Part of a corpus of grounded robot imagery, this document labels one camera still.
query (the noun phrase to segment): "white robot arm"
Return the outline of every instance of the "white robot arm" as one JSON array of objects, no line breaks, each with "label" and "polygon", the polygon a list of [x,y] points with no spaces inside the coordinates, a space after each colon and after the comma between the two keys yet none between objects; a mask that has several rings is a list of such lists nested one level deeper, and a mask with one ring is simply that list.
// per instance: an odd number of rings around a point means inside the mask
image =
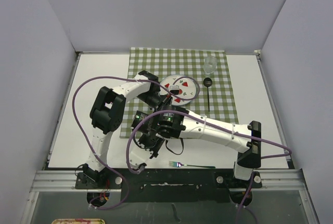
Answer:
[{"label": "white robot arm", "polygon": [[[134,79],[158,81],[156,76],[146,71],[140,72]],[[192,111],[171,106],[172,98],[167,95],[160,97],[158,95],[159,90],[159,86],[150,82],[127,82],[113,89],[103,87],[100,90],[90,117],[95,128],[92,146],[101,160],[107,163],[111,136],[121,124],[125,104],[138,97],[154,108],[155,111],[176,110],[203,119],[204,123],[173,113],[150,119],[139,129],[143,133],[138,141],[140,147],[134,146],[130,152],[130,164],[134,169],[146,166],[149,159],[157,157],[165,139],[195,138],[215,142],[236,150],[238,158],[235,162],[234,175],[237,179],[249,180],[253,169],[260,167],[260,143],[250,138],[235,136],[233,133],[242,133],[248,136],[255,134],[255,136],[258,136],[261,132],[260,123],[253,121],[250,125],[238,125],[210,118],[205,119]],[[111,102],[111,109],[107,108],[105,104]],[[146,116],[147,114],[138,111],[132,127],[135,127]],[[231,134],[209,126],[210,123],[230,130]],[[104,166],[96,160],[92,152],[87,164],[84,173],[95,180],[96,174],[104,169]]]}]

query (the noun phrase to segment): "white table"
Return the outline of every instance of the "white table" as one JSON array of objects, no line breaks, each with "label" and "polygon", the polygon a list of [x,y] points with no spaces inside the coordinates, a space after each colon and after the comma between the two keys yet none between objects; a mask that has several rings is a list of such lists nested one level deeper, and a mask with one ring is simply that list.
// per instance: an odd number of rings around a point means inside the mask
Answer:
[{"label": "white table", "polygon": [[[84,81],[96,76],[127,77],[130,55],[82,54],[69,92],[69,98],[61,119],[59,130],[55,133],[50,168],[74,168],[86,162],[89,147],[78,128],[72,113],[71,100],[77,87]],[[227,55],[229,72],[234,91],[236,109],[240,124],[252,120],[262,123],[262,137],[281,143],[273,112],[266,93],[261,72],[254,55]],[[77,98],[78,118],[87,132],[92,136],[92,125],[89,112],[99,89],[103,86],[113,88],[122,84],[116,80],[97,80],[84,86]],[[127,139],[119,137],[120,128],[113,133],[108,164],[111,167],[126,168],[125,148]],[[149,161],[147,168],[166,168],[168,161],[179,161],[188,164],[214,165],[217,168],[233,168],[237,152],[222,145],[207,141],[184,140],[185,149],[181,156],[169,152],[163,145],[156,159]],[[171,140],[168,146],[178,152],[181,150],[179,140]],[[282,154],[283,150],[262,144],[262,156]],[[288,168],[284,157],[265,159],[262,168]]]}]

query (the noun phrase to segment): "spoon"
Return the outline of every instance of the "spoon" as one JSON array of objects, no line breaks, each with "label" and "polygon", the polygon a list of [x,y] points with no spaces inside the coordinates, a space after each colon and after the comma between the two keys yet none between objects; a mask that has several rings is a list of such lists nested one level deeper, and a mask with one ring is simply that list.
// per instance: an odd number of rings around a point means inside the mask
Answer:
[{"label": "spoon", "polygon": [[207,87],[207,99],[208,99],[208,111],[210,112],[210,106],[209,106],[209,90],[208,90],[208,87],[211,87],[213,84],[213,81],[210,77],[206,77],[204,80],[203,80],[203,85],[205,87]]}]

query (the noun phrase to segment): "drinking glass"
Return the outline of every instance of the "drinking glass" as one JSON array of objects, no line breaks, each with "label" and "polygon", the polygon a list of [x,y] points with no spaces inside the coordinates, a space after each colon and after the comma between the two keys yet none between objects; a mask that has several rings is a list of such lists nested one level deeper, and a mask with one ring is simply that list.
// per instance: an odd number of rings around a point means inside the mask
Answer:
[{"label": "drinking glass", "polygon": [[214,56],[207,56],[204,59],[203,70],[205,75],[208,77],[211,73],[216,70],[217,58]]}]

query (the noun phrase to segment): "fork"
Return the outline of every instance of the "fork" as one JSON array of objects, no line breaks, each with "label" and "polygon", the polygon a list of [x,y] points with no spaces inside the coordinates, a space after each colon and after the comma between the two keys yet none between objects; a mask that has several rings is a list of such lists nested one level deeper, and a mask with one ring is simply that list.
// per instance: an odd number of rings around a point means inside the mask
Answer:
[{"label": "fork", "polygon": [[199,168],[215,168],[215,166],[189,165],[189,164],[182,164],[180,162],[169,161],[169,167],[180,168],[182,166],[199,167]]}]

